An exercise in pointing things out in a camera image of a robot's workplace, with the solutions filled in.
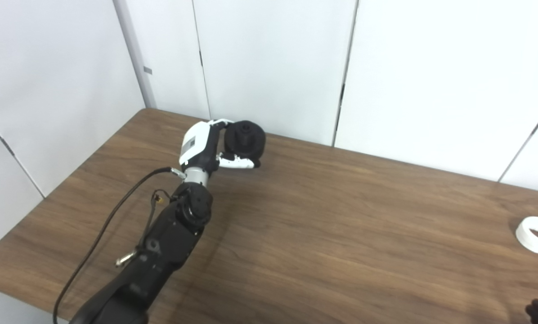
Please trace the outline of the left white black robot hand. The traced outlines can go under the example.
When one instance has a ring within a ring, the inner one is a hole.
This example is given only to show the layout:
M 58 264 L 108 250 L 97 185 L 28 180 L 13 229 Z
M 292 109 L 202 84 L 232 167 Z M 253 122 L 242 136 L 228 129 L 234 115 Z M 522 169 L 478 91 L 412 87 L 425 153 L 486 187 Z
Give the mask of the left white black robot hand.
M 185 174 L 218 168 L 253 169 L 260 166 L 266 133 L 251 121 L 199 121 L 185 133 L 179 164 Z

